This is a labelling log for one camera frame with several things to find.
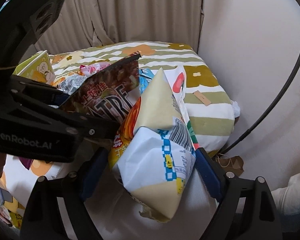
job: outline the brown snack bag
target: brown snack bag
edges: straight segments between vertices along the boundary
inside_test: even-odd
[[[140,97],[140,57],[135,52],[87,78],[59,109],[122,123]]]

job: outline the curtain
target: curtain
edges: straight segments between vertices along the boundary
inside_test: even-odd
[[[51,54],[122,41],[186,43],[198,48],[202,0],[65,0],[35,44]]]

